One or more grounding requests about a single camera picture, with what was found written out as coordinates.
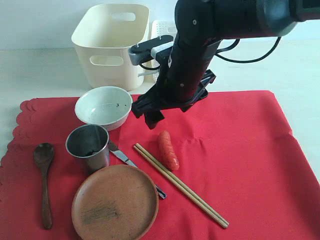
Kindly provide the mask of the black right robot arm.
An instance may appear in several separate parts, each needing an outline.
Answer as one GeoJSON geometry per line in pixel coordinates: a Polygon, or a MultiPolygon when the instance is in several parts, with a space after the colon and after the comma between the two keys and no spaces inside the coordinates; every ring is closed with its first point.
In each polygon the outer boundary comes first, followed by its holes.
{"type": "Polygon", "coordinates": [[[208,66],[222,50],[221,41],[287,35],[299,22],[317,20],[317,0],[179,0],[175,36],[161,35],[129,48],[134,66],[158,62],[154,86],[132,104],[150,129],[164,119],[162,110],[186,112],[208,96],[215,75],[208,66]]]}

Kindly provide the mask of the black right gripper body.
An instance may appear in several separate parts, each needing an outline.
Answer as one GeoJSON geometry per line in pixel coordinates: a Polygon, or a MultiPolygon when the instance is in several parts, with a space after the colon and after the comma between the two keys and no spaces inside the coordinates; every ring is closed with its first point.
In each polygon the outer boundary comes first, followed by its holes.
{"type": "Polygon", "coordinates": [[[159,63],[156,84],[132,104],[133,114],[139,118],[146,112],[166,109],[186,112],[206,98],[206,86],[216,78],[208,69],[216,51],[216,41],[194,47],[175,39],[172,47],[157,52],[154,59],[159,63]]]}

